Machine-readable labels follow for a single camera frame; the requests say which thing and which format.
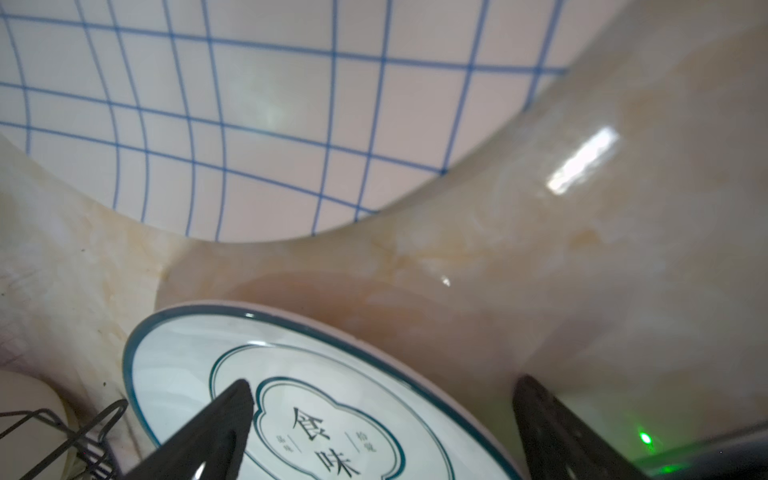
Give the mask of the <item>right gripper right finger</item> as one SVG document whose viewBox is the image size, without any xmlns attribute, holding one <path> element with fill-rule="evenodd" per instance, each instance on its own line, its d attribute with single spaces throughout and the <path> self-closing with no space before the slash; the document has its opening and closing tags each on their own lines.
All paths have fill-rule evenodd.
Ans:
<svg viewBox="0 0 768 480">
<path fill-rule="evenodd" d="M 647 477 L 534 377 L 517 380 L 512 406 L 531 478 Z"/>
</svg>

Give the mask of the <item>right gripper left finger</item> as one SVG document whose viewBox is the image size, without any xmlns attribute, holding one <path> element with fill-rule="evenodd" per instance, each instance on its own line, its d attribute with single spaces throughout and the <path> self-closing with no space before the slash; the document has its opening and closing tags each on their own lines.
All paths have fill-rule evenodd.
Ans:
<svg viewBox="0 0 768 480">
<path fill-rule="evenodd" d="M 245 455 L 254 400 L 244 379 L 233 382 L 128 479 L 235 479 Z"/>
</svg>

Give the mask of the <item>white plate black rim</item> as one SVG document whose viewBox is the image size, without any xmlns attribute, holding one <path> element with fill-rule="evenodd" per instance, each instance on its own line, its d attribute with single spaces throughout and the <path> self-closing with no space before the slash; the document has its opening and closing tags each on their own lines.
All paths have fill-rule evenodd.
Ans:
<svg viewBox="0 0 768 480">
<path fill-rule="evenodd" d="M 130 334 L 123 379 L 154 444 L 244 380 L 243 479 L 518 479 L 493 435 L 434 383 L 334 327 L 284 310 L 195 302 Z"/>
</svg>

